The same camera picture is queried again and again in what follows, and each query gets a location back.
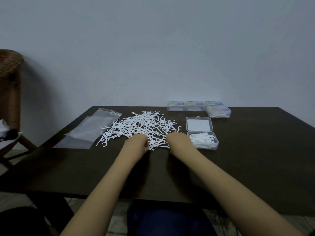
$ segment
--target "blue pants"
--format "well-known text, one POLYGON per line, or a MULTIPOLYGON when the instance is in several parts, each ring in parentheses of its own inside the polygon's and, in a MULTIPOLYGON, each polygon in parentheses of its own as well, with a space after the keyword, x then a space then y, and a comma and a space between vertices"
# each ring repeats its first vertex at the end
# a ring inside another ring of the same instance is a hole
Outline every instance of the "blue pants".
POLYGON ((127 236, 216 236, 201 209, 133 203, 127 214, 127 236))

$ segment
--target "hand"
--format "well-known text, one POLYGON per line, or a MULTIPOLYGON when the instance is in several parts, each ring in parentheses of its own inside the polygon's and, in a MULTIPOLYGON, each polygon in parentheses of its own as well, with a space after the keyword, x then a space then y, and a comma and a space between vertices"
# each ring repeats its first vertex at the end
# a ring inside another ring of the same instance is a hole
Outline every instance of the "hand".
POLYGON ((171 154, 183 161, 183 157, 188 152, 196 150, 189 136, 183 132, 172 132, 166 136, 166 141, 171 149, 171 154))
POLYGON ((149 150, 149 140, 144 134, 135 134, 127 139, 122 147, 119 158, 125 158, 137 163, 149 150))

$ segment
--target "chair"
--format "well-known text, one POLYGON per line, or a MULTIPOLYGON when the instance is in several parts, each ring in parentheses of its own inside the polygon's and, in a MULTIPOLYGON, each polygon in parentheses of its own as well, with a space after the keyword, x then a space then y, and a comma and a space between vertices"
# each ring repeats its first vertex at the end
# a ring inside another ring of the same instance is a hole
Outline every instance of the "chair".
MULTIPOLYGON (((20 109, 21 109, 21 83, 20 65, 23 57, 13 50, 0 49, 0 119, 4 119, 10 128, 20 129, 20 109)), ((21 135, 17 141, 9 144, 0 150, 0 164, 10 168, 12 164, 9 160, 29 154, 35 150, 35 146, 25 136, 21 135), (6 155, 19 142, 28 151, 5 158, 6 155)))

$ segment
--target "plastic box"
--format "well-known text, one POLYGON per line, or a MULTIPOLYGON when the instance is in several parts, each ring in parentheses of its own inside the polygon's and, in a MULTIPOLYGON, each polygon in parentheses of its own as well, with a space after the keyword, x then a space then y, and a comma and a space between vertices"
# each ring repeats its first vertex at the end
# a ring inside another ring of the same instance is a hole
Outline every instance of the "plastic box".
POLYGON ((183 101, 169 101, 167 103, 167 111, 185 111, 185 103, 183 101))
POLYGON ((206 111, 210 118, 229 118, 231 116, 231 110, 224 106, 207 106, 206 111))
POLYGON ((220 106, 220 105, 223 105, 223 103, 219 102, 219 101, 205 101, 205 102, 203 102, 203 104, 205 105, 205 108, 207 108, 207 106, 220 106))
POLYGON ((191 112, 204 111, 204 104, 202 101, 187 101, 185 105, 186 105, 186 111, 191 111, 191 112))
POLYGON ((186 118, 187 131, 213 131, 211 118, 208 117, 187 117, 186 118))
POLYGON ((215 138, 213 139, 214 140, 214 143, 209 143, 209 146, 208 147, 198 147, 198 145, 194 144, 194 146, 197 148, 197 149, 206 149, 206 150, 217 150, 218 149, 218 145, 219 145, 219 141, 215 135, 214 132, 212 131, 188 131, 187 132, 187 135, 190 135, 190 134, 199 134, 199 133, 208 133, 210 135, 213 135, 215 136, 215 138))

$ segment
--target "table leg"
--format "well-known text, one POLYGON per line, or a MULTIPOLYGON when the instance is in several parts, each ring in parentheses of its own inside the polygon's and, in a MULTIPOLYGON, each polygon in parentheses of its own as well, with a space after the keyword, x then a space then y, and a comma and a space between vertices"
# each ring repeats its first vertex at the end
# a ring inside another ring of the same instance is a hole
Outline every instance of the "table leg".
POLYGON ((29 193, 27 196, 59 233, 65 228, 74 213, 64 197, 51 193, 29 193))

